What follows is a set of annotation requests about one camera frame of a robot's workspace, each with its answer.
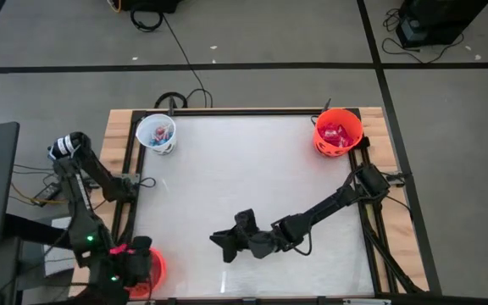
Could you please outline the black desk leg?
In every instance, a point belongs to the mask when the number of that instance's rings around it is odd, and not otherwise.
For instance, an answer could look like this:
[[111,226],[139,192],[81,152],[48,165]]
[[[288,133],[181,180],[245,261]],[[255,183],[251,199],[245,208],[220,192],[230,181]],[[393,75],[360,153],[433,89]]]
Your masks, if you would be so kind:
[[23,241],[49,246],[54,245],[55,247],[69,250],[72,248],[67,230],[9,213],[5,215],[3,237],[18,237]]

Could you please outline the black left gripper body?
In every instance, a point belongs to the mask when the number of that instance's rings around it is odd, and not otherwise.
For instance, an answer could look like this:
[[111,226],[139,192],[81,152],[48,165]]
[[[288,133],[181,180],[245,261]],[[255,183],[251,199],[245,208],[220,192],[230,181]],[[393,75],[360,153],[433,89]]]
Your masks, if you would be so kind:
[[152,258],[149,248],[130,249],[125,252],[125,286],[136,286],[150,280]]

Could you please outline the black computer case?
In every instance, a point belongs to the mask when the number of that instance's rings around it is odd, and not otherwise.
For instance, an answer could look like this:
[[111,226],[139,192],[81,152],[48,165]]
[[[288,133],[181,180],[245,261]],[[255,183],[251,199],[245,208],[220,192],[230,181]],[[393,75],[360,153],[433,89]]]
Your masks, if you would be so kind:
[[404,0],[396,36],[403,47],[451,45],[488,0]]

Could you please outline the white jack-o-lantern bucket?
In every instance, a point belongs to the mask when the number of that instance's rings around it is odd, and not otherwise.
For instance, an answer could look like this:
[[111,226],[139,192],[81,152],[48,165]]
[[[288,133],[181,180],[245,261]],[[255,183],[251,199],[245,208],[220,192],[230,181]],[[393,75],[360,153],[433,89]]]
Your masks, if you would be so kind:
[[[151,146],[150,141],[156,139],[154,137],[154,132],[159,126],[167,126],[167,132],[172,131],[172,137],[160,146]],[[176,148],[177,138],[176,138],[176,124],[172,118],[165,114],[152,114],[144,118],[136,129],[136,139],[147,149],[150,149],[158,155],[167,155],[172,153]]]

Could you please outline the black equipment box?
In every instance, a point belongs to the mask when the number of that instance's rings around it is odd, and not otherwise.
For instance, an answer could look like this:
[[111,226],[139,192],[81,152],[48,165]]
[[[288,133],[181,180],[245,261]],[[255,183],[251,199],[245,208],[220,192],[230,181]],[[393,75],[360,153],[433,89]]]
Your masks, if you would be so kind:
[[183,0],[112,0],[117,9],[172,14]]

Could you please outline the light wooden table border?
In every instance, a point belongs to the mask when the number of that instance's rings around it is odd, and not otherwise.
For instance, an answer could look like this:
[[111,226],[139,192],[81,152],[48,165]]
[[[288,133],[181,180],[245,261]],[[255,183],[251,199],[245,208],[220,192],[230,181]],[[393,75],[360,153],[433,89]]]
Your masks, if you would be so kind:
[[[437,275],[435,275],[434,262],[425,262],[425,252],[430,250],[430,246],[423,246],[428,237],[424,236],[425,229],[415,229],[416,221],[423,220],[421,209],[418,207],[418,199],[412,196],[415,190],[410,169],[402,169],[401,157],[397,155],[396,149],[393,148],[394,136],[389,126],[389,120],[385,110],[380,107],[360,107],[345,108],[359,114],[363,123],[363,133],[369,138],[370,146],[368,147],[369,160],[380,170],[395,173],[403,172],[405,186],[395,187],[392,192],[395,199],[411,208],[411,214],[403,214],[403,208],[388,206],[389,201],[382,203],[382,209],[368,208],[367,213],[381,213],[383,219],[383,229],[385,231],[385,247],[389,244],[389,250],[393,258],[399,263],[403,271],[413,283],[430,293],[440,293],[438,288]],[[274,116],[275,118],[295,118],[297,116],[306,116],[307,118],[318,115],[322,108],[179,108],[175,110],[176,118],[196,118],[205,117],[213,118],[236,118],[251,117],[266,118]],[[168,109],[111,109],[108,116],[108,123],[104,132],[103,145],[100,154],[100,160],[110,171],[115,174],[139,173],[142,169],[142,158],[145,155],[145,149],[135,140],[135,130],[143,119],[151,114],[165,114]],[[108,208],[101,207],[103,220],[107,220],[112,227],[114,221],[116,229],[111,232],[116,233],[117,237],[122,235],[125,228],[123,221],[127,221],[130,215],[130,204],[110,203]],[[381,285],[388,285],[387,267],[383,258],[381,263],[384,267],[378,267],[380,254],[374,250],[374,260],[379,275]]]

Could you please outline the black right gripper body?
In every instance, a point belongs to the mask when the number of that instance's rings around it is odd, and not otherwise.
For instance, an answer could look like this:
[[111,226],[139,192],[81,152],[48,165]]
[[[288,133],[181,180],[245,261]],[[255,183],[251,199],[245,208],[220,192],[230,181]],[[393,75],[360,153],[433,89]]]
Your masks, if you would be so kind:
[[237,251],[249,251],[258,259],[265,258],[275,252],[285,251],[289,245],[287,239],[277,235],[272,230],[237,231]]

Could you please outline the black metal table frame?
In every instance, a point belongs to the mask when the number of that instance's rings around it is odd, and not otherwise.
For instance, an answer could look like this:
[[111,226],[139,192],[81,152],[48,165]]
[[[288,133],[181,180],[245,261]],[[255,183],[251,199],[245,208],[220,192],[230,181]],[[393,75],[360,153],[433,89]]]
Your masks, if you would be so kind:
[[[306,115],[308,117],[319,115],[320,108],[179,108],[174,111],[175,116],[180,117],[230,117],[230,116],[298,116]],[[392,192],[392,197],[396,198],[404,195],[402,203],[406,203],[411,208],[411,217],[407,216],[393,208],[387,206],[387,203],[361,208],[361,215],[367,216],[377,235],[383,232],[382,241],[385,247],[389,247],[391,256],[399,263],[402,270],[408,274],[415,285],[428,291],[424,292],[425,296],[442,296],[441,286],[438,279],[435,262],[432,258],[429,238],[424,227],[424,219],[419,206],[417,190],[410,174],[408,158],[404,153],[398,151],[403,148],[402,140],[397,140],[395,136],[399,131],[391,127],[390,119],[386,111],[380,107],[361,107],[348,108],[355,114],[360,115],[363,122],[363,133],[369,138],[370,146],[367,154],[362,152],[358,157],[356,152],[350,153],[350,159],[355,162],[364,163],[365,155],[367,160],[374,163],[381,170],[399,171],[406,174],[404,179],[405,186],[396,188]],[[135,140],[136,127],[143,118],[151,114],[167,114],[168,109],[112,109],[108,116],[108,124],[103,138],[103,147],[101,151],[101,162],[109,169],[115,170],[115,174],[139,174],[142,171],[143,159],[146,148]],[[100,208],[100,217],[111,231],[114,238],[120,238],[125,230],[128,219],[135,221],[135,208],[131,203],[109,203],[105,208]],[[389,268],[377,250],[372,250],[372,243],[365,237],[365,247],[369,255],[369,263],[372,264],[372,277],[378,281],[375,289],[381,295],[386,294],[409,294],[395,292],[395,288],[402,289],[402,284],[393,288],[381,288],[382,285],[388,285],[389,279],[392,279],[393,271],[387,271]],[[256,297],[256,304],[260,304],[259,297]],[[282,303],[299,303],[306,301],[310,304],[327,304],[335,303],[335,297],[300,297],[299,301],[286,301],[281,298],[263,298],[265,304]]]

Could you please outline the black power adapter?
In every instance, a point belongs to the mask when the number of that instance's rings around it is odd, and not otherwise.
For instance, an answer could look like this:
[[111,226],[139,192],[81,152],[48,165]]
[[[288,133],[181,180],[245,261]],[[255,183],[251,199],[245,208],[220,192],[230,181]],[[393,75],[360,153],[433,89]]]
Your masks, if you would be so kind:
[[39,193],[37,193],[30,202],[36,206],[43,207],[48,203],[52,203],[56,200],[56,197],[61,192],[61,186],[59,183],[52,182],[45,186]]

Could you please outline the white flat box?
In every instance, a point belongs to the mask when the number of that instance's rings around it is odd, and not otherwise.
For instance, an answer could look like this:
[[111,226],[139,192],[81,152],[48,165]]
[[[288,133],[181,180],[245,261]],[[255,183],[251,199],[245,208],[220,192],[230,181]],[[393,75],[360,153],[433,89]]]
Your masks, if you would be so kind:
[[[70,216],[52,219],[50,225],[58,229],[67,229],[71,221]],[[71,250],[53,248],[44,258],[45,277],[58,274],[63,271],[73,270],[75,267],[75,255]]]

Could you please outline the orange jack-o-lantern bucket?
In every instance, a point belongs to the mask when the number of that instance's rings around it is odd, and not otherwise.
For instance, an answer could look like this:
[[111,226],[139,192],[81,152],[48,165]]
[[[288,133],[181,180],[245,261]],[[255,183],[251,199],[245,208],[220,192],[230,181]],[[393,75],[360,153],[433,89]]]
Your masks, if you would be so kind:
[[150,253],[152,264],[149,277],[135,286],[126,288],[131,300],[151,298],[165,281],[167,266],[162,253],[153,247],[150,248]]
[[[343,125],[354,143],[350,147],[336,147],[324,141],[319,135],[319,129],[329,125]],[[313,145],[316,150],[327,157],[340,157],[348,153],[363,139],[363,124],[360,118],[349,109],[331,108],[318,116],[314,123]]]

